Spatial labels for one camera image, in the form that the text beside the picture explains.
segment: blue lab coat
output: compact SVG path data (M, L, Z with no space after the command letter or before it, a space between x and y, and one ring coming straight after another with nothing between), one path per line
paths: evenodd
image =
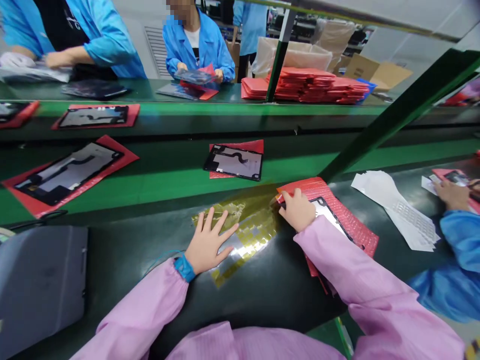
M259 37L267 35L268 6L253 2L233 3L233 25L241 28L240 56L257 52Z
M227 44L222 37L218 25L203 12L200 15L200 41L197 63L190 41L185 35L182 24L173 15L163 26L163 40L166 47L166 69L173 77L177 72L177 64L184 63L189 70L206 68L210 64L213 69L223 71L223 82L235 79L235 63L232 60Z
M111 0L66 2L90 39L84 47L95 64L111 67L119 78L147 77L127 27ZM8 45L27 48L39 58L55 51L33 0L0 0L0 11Z
M427 309L457 322L480 321L480 215L448 211L440 227L456 261L410 280Z

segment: blue container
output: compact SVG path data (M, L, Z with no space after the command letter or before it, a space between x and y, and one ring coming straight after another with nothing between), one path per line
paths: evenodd
M362 78L358 78L356 80L360 83L364 83L368 85L368 92L365 94L362 100L357 101L356 103L357 105L361 105L365 101L365 99L368 98L369 95L374 92L375 88L377 87L377 84L374 84L373 82L369 82L367 80L363 80Z

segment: stack of red bags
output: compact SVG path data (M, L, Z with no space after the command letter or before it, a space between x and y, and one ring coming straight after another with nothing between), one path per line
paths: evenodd
M316 94L317 101L315 102L355 105L369 91L368 85L363 82L347 77L336 77L323 94ZM300 101L310 101L310 99L300 98Z
M311 78L310 68L282 67L275 90L275 99L299 101L307 79ZM270 74L265 78L270 82Z
M241 80L241 98L265 100L269 83L264 78L244 77Z
M241 81L242 99L265 99L270 74L265 79L245 77ZM316 68L283 67L275 99L306 103L354 105L369 92L367 84Z

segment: black shirt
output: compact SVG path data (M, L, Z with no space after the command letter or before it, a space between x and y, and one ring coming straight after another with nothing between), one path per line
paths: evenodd
M70 11L67 0L33 0L40 12L43 27L53 48L61 52L68 48L83 46L90 39ZM71 81L85 79L117 80L111 67L92 64L77 64Z
M198 47L193 47L193 55L195 55L195 58L196 58L196 62L199 63L200 62L200 52L199 52L199 48Z

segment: ventilation grille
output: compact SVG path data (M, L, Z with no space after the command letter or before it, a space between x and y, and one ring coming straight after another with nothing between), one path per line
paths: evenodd
M145 26L145 34L160 79L170 79L171 76L165 65L167 49L165 48L163 30L158 27Z

